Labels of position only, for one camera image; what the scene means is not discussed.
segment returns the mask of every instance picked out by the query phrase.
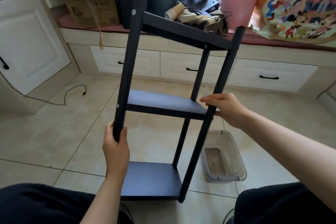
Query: floor tile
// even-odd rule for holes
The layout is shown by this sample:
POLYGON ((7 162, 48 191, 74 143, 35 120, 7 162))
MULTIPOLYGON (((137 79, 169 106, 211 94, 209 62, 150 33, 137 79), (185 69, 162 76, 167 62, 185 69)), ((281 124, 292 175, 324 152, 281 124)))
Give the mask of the floor tile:
POLYGON ((137 224, 218 224, 236 199, 188 191, 185 201, 125 202, 137 224))
POLYGON ((105 177, 63 171, 54 187, 97 194, 105 177))
MULTIPOLYGON (((192 91, 192 85, 140 79, 134 79, 131 88, 182 97, 189 97, 192 91)), ((102 141, 106 124, 114 119, 118 97, 117 92, 118 91, 112 96, 69 164, 66 166, 67 170, 105 175, 106 164, 102 151, 102 141)), ((178 164, 181 179, 183 179, 186 173, 201 124, 202 121, 199 120, 192 120, 190 123, 178 164)), ((128 127, 128 145, 131 151, 131 161, 171 163, 174 158, 182 125, 182 118, 126 112, 125 126, 128 127)), ((222 130, 222 119, 215 117, 210 128, 222 130)), ((190 189, 237 197, 235 183, 208 184, 204 179, 200 161, 196 167, 190 189)))
MULTIPOLYGON (((226 91, 234 93, 250 110, 297 133, 336 147, 336 120, 318 100, 247 90, 226 91)), ((224 125, 232 133, 247 171, 247 179, 236 183, 238 193, 250 188, 297 181, 243 131, 231 127, 225 121, 224 125)))
POLYGON ((17 183, 41 183, 52 186, 61 170, 0 160, 0 188, 17 183))
POLYGON ((64 168, 118 87, 120 78, 80 74, 35 115, 19 115, 0 124, 0 158, 64 168))
MULTIPOLYGON (((63 171, 55 187, 96 194, 104 177, 63 171)), ((188 191, 184 203, 177 201, 124 201, 135 223, 222 223, 236 199, 188 191)))

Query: drawer handle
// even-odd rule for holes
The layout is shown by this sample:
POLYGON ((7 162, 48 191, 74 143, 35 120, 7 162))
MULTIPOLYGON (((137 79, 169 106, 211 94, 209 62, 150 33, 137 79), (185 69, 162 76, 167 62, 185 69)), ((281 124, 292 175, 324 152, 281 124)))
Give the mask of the drawer handle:
POLYGON ((188 71, 195 71, 195 72, 198 72, 198 70, 194 70, 194 69, 190 69, 190 68, 186 68, 186 70, 188 70, 188 71))
POLYGON ((272 80, 279 80, 279 77, 264 77, 262 75, 259 75, 260 78, 264 78, 264 79, 272 79, 272 80))
POLYGON ((2 59, 2 57, 0 57, 0 60, 1 60, 2 64, 3 64, 3 68, 6 69, 6 70, 8 70, 8 69, 9 69, 9 66, 8 66, 7 63, 2 59))

